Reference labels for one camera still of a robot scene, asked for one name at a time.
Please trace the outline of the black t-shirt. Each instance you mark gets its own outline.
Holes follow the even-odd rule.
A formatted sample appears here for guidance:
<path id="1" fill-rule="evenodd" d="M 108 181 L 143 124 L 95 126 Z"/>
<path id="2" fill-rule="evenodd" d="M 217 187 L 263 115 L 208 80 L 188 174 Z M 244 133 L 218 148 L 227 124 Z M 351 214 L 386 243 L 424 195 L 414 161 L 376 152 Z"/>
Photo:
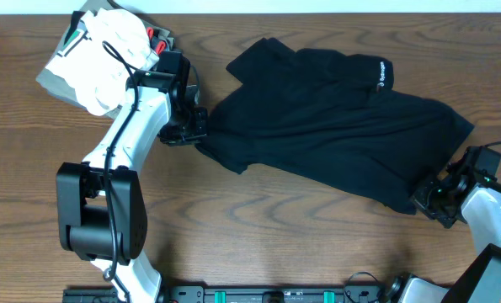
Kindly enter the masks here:
<path id="1" fill-rule="evenodd" d="M 227 65 L 239 81 L 197 149 L 243 173 L 263 164 L 407 215 L 417 183 L 472 132 L 450 106 L 394 90 L 386 58 L 261 39 Z"/>

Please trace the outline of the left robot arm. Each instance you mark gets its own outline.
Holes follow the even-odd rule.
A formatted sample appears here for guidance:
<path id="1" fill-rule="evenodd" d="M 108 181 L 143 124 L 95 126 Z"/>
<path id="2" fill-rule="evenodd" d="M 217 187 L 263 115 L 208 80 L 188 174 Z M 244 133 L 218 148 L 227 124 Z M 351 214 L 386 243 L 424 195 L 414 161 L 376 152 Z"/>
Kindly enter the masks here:
<path id="1" fill-rule="evenodd" d="M 154 141 L 167 146 L 200 142 L 207 111 L 194 71 L 179 51 L 164 50 L 151 69 L 130 72 L 124 105 L 103 140 L 80 162 L 56 174 L 60 244 L 101 270 L 110 288 L 64 290 L 65 302 L 167 302 L 162 275 L 144 245 L 147 211 L 139 174 Z"/>

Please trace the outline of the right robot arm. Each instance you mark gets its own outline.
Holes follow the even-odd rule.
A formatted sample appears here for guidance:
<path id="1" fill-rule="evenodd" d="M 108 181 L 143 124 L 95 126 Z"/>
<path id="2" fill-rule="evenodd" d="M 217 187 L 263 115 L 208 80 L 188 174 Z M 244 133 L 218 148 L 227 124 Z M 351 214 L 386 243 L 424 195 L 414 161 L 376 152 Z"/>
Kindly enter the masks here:
<path id="1" fill-rule="evenodd" d="M 496 177 L 501 154 L 495 146 L 469 146 L 447 166 L 444 178 L 426 176 L 410 197 L 420 212 L 445 228 L 465 223 L 477 258 L 449 288 L 410 274 L 396 278 L 381 301 L 501 301 L 501 183 Z"/>

